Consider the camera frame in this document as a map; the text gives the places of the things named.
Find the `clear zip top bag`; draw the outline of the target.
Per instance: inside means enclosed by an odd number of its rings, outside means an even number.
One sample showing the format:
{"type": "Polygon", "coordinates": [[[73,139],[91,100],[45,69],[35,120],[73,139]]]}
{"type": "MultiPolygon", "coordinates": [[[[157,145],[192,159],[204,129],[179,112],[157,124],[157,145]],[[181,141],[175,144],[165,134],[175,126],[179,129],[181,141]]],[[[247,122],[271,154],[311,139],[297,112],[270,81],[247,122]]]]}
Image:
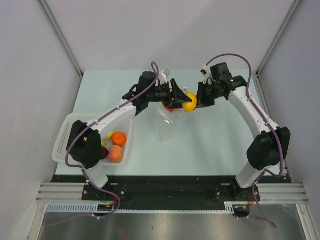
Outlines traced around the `clear zip top bag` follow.
{"type": "Polygon", "coordinates": [[[154,111],[154,130],[159,142],[176,138],[183,131],[191,112],[182,109],[167,109],[163,103],[158,103],[154,111]]]}

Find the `fake orange fruit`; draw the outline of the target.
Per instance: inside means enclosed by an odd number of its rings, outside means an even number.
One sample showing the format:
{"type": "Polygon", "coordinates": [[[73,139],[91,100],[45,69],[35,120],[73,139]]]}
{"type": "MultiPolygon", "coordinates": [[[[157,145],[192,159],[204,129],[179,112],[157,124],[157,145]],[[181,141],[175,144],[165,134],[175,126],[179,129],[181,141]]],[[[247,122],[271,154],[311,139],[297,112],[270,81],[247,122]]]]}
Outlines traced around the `fake orange fruit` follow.
{"type": "Polygon", "coordinates": [[[123,147],[127,143],[127,136],[125,133],[118,131],[112,135],[111,141],[113,145],[123,147]]]}

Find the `fake yellow lemon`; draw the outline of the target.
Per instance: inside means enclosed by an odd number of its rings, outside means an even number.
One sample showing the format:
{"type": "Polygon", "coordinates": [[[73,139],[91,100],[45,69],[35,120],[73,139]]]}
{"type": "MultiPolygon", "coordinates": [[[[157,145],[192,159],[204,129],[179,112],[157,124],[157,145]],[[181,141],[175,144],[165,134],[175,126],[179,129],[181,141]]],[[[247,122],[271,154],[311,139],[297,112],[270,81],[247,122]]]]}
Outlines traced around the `fake yellow lemon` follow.
{"type": "Polygon", "coordinates": [[[110,131],[110,132],[104,137],[104,139],[105,139],[105,140],[111,139],[114,133],[115,133],[114,130],[110,131]]]}

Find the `fake peach fruit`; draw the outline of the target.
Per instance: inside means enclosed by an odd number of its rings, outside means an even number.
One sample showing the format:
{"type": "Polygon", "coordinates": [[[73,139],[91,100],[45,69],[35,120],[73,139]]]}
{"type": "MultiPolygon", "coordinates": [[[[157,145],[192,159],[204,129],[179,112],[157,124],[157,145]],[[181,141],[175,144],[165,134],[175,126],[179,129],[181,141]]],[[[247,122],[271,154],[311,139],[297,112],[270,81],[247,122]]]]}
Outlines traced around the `fake peach fruit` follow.
{"type": "Polygon", "coordinates": [[[112,163],[120,163],[124,157],[124,149],[121,146],[113,145],[109,148],[108,160],[112,163]]]}

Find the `fake dark purple fruit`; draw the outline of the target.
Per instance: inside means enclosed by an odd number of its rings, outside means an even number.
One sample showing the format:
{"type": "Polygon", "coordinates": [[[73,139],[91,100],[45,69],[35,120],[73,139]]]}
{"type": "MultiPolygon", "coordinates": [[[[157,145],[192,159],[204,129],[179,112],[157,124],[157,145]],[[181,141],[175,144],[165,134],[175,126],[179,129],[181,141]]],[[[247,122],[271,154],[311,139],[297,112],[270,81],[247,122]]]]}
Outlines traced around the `fake dark purple fruit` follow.
{"type": "Polygon", "coordinates": [[[106,159],[109,155],[109,150],[105,147],[101,147],[101,159],[106,159]]]}

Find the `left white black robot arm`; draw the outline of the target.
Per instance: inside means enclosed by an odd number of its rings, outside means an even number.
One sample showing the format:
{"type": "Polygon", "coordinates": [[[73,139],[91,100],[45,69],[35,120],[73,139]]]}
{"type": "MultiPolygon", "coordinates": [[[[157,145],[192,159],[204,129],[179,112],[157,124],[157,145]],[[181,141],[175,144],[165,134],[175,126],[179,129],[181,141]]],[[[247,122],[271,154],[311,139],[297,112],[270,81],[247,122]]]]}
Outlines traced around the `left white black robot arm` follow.
{"type": "Polygon", "coordinates": [[[181,108],[193,100],[182,91],[176,81],[167,82],[160,73],[145,71],[130,91],[109,112],[89,122],[77,120],[73,123],[67,143],[66,158],[77,163],[88,182],[94,186],[93,194],[100,200],[110,196],[108,177],[102,169],[102,139],[119,124],[132,119],[145,110],[149,103],[162,102],[167,108],[181,108]]]}

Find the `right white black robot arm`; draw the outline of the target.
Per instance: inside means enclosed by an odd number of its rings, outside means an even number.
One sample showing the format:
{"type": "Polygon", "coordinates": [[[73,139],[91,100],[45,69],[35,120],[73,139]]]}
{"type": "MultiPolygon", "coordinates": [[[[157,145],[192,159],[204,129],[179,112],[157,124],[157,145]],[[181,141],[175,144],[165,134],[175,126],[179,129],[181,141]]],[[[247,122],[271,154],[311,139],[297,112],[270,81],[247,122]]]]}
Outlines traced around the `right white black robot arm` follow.
{"type": "Polygon", "coordinates": [[[225,62],[201,70],[204,80],[198,84],[197,107],[215,105],[215,100],[225,98],[242,116],[253,137],[246,156],[247,163],[235,177],[237,182],[230,188],[231,196],[242,201],[249,194],[249,187],[257,182],[262,173],[272,166],[284,169],[291,132],[280,127],[258,105],[242,76],[232,76],[225,62]]]}

